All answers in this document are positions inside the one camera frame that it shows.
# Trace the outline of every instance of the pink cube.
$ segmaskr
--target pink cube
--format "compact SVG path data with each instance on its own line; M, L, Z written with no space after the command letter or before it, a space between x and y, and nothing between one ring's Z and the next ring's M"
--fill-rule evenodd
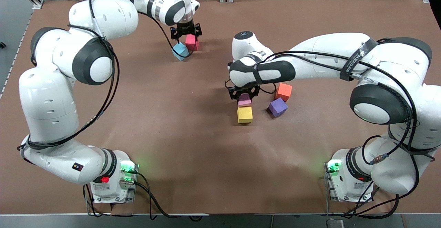
M239 100L237 101L238 107L250 107L251 99L249 98L249 94L243 94L239 96Z
M199 40L196 40L194 35L188 34L185 38L185 46L187 46L189 51L197 51L199 49Z

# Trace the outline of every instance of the orange cube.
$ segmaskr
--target orange cube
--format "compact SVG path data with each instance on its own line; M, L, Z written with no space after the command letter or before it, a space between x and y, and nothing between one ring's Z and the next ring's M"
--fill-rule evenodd
M288 101L288 99L291 97L291 91L293 90L293 86L280 83L279 87L276 91L276 100L279 98L282 98L284 102Z

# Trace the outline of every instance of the yellow cube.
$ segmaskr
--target yellow cube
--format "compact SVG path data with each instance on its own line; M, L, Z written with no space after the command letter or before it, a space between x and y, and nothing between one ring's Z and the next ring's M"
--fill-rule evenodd
M251 107L238 107L237 108L237 122L238 123L251 123L253 121L253 111Z

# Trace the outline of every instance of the gray floor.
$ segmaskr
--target gray floor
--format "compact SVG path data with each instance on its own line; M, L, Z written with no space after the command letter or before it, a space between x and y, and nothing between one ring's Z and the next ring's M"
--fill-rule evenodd
M318 215L274 216L273 228L325 228L329 217ZM441 216L437 214L394 214L383 220L367 220L362 218L343 219L346 228L439 228ZM150 228L270 228L271 216L244 215L211 215L193 223L187 217L167 219L158 217L151 221L142 217L88 217L86 215L69 216L12 216L0 217L2 228L83 228L83 227L150 227Z
M0 89L3 87L11 64L20 45L22 35L32 14L32 4L27 0L0 0L0 41L6 43L0 49ZM325 228L328 217L318 215L274 216L274 228ZM345 227L357 228L439 228L441 215L438 214L395 214L384 220L366 220L362 218L344 219ZM47 215L47 216L0 216L1 228L83 228L83 227L211 227L211 228L270 228L271 216L246 215L211 215L199 223L193 223L186 217L166 219L158 217L150 221L148 217L101 217L86 215Z

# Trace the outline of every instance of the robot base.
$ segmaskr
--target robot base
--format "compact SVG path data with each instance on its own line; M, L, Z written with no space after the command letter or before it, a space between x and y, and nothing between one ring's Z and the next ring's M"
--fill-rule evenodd
M332 201L351 201L358 202L364 190L369 186L370 182L360 181L354 178L346 165L346 155L348 149L338 150L332 156L332 159L326 163L326 170L331 168L337 169L334 173L327 173L329 183L329 193ZM362 197L362 201L370 198L373 190L371 185Z
M91 188L94 198L94 203L112 203L123 204L132 203L134 201L134 195L136 185L127 182L122 182L121 179L129 179L131 181L137 180L137 174L130 174L124 172L121 165L122 161L130 162L132 164L132 170L138 170L139 165L135 165L130 161L129 156L123 151L113 151L117 157L116 170L107 183L95 183L91 182Z

